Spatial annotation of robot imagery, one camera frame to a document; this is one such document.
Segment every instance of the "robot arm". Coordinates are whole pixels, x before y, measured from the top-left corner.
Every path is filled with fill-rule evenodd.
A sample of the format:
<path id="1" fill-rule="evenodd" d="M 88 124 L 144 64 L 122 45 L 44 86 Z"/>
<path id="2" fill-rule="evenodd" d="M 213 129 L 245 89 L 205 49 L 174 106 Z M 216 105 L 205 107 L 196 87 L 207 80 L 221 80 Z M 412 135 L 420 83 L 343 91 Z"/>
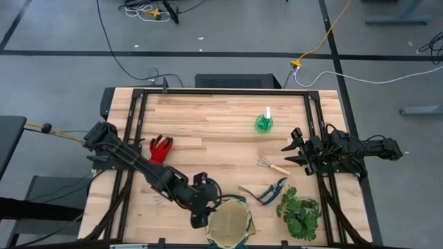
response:
<path id="1" fill-rule="evenodd" d="M 291 137 L 293 142 L 282 149 L 289 151 L 299 148 L 298 156 L 286 157 L 286 160 L 306 165 L 306 175 L 310 176 L 316 172 L 330 172 L 332 167 L 342 167 L 365 175 L 364 169 L 359 167 L 359 160 L 365 156 L 378 156 L 381 159 L 398 160 L 403 156 L 397 142 L 391 138 L 381 137 L 377 140 L 359 140 L 344 131 L 335 129 L 326 134 L 324 139 L 314 136 L 303 141 L 302 131 L 295 128 Z"/>
<path id="2" fill-rule="evenodd" d="M 106 151 L 117 161 L 130 165 L 144 175 L 153 190 L 191 211 L 193 228 L 206 226 L 208 215 L 215 211 L 221 201 L 220 187 L 205 172 L 195 175 L 193 184 L 189 185 L 188 177 L 177 169 L 151 163 L 121 141 L 117 136 L 117 128 L 108 122 L 98 122 L 84 140 L 84 146 L 90 151 Z M 215 205 L 208 207 L 209 202 Z"/>

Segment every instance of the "green plant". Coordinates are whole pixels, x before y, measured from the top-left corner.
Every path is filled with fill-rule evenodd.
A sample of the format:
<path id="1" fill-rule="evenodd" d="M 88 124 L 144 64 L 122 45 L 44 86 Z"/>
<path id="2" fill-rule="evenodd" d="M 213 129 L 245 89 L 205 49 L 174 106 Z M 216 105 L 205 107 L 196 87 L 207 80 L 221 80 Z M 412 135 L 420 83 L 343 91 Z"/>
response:
<path id="1" fill-rule="evenodd" d="M 296 198 L 297 189 L 290 187 L 282 196 L 282 203 L 277 206 L 277 216 L 288 225 L 292 237 L 304 240 L 316 238 L 317 219 L 321 217 L 316 200 L 299 200 Z"/>

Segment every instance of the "green glass jar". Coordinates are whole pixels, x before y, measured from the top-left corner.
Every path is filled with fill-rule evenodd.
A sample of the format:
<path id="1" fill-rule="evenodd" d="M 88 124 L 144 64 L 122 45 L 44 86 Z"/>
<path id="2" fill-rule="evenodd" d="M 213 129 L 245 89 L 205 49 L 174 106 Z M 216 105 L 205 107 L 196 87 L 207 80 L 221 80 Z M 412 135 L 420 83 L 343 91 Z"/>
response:
<path id="1" fill-rule="evenodd" d="M 269 133 L 273 126 L 273 120 L 271 117 L 271 109 L 266 108 L 266 114 L 262 114 L 255 120 L 255 130 L 259 133 Z"/>

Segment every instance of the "wooden tabletop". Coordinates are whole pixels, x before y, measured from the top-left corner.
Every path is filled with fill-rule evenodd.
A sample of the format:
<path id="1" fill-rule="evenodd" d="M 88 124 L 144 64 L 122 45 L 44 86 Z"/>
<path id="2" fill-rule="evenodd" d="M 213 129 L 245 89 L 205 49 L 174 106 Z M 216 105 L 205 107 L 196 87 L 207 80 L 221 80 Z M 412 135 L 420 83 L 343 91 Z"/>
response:
<path id="1" fill-rule="evenodd" d="M 338 93 L 319 91 L 325 123 L 346 130 Z M 108 122 L 124 133 L 132 89 L 116 89 L 109 112 Z M 255 119 L 271 107 L 274 125 L 270 133 L 260 134 L 254 129 Z M 316 132 L 315 108 L 313 117 Z M 323 218 L 314 241 L 294 239 L 287 232 L 284 222 L 275 213 L 279 200 L 262 206 L 247 193 L 238 189 L 245 187 L 255 194 L 263 193 L 272 183 L 284 175 L 256 165 L 259 156 L 265 156 L 291 175 L 287 181 L 297 187 L 298 198 L 316 199 L 320 202 L 315 176 L 306 176 L 303 167 L 285 161 L 293 151 L 280 150 L 291 142 L 290 132 L 300 127 L 305 138 L 309 137 L 305 103 L 300 96 L 290 95 L 208 95 L 208 94 L 149 94 L 143 120 L 142 155 L 149 158 L 149 141 L 159 134 L 174 138 L 174 146 L 165 164 L 176 167 L 188 178 L 199 172 L 207 172 L 221 186 L 224 194 L 240 194 L 247 198 L 257 230 L 248 240 L 249 245 L 326 245 Z M 92 231 L 109 207 L 115 171 L 108 170 L 92 182 L 79 237 Z M 341 207 L 361 236 L 371 241 L 368 218 L 357 178 L 351 174 L 336 174 Z M 124 242 L 157 243 L 160 237 L 166 243 L 207 244 L 205 230 L 193 229 L 190 212 L 175 203 L 164 201 L 156 204 L 155 193 L 139 172 L 135 174 L 129 202 Z M 338 241 L 335 216 L 332 214 L 334 240 Z M 114 222 L 113 235 L 117 222 Z"/>

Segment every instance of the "gray floor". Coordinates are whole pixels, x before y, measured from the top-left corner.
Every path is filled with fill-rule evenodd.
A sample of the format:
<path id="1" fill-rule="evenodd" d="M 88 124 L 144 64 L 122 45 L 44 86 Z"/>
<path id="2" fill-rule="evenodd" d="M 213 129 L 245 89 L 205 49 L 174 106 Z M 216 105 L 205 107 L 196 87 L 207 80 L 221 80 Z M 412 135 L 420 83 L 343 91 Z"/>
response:
<path id="1" fill-rule="evenodd" d="M 24 1 L 0 1 L 0 37 Z M 183 14 L 181 24 L 153 24 L 118 12 L 120 0 L 100 1 L 102 17 L 114 50 L 224 51 L 303 53 L 325 34 L 317 1 L 208 0 Z M 186 9 L 196 1 L 178 1 Z M 327 0 L 334 19 L 346 0 Z M 340 54 L 416 55 L 416 50 L 441 32 L 443 3 L 425 1 L 417 14 L 434 16 L 427 26 L 365 26 L 368 15 L 394 13 L 399 4 L 354 1 L 334 30 Z M 6 46 L 8 50 L 108 51 L 95 1 L 33 0 Z M 317 53 L 330 53 L 325 43 Z M 134 75 L 157 67 L 176 73 L 186 87 L 196 73 L 273 73 L 284 82 L 290 59 L 214 57 L 123 57 Z M 430 62 L 342 61 L 348 75 L 387 80 L 425 71 Z M 106 86 L 147 84 L 127 77 L 111 57 L 0 56 L 0 115 L 23 115 L 30 122 L 50 122 L 59 129 L 90 129 L 100 120 L 98 108 Z M 320 72 L 333 71 L 332 60 L 305 59 L 299 81 L 310 83 Z M 443 71 L 399 83 L 376 86 L 346 80 L 359 135 L 381 133 L 399 141 L 409 153 L 397 162 L 367 160 L 383 242 L 387 246 L 439 248 L 443 226 L 443 169 L 437 157 L 443 148 L 443 119 L 401 117 L 407 105 L 441 104 Z M 176 79 L 168 79 L 179 86 Z M 293 80 L 288 88 L 297 89 Z M 322 77 L 313 89 L 338 89 L 335 76 Z M 33 175 L 84 176 L 91 163 L 87 150 L 68 140 L 25 133 L 0 181 L 0 196 L 22 199 Z M 11 222 L 0 225 L 0 247 Z"/>

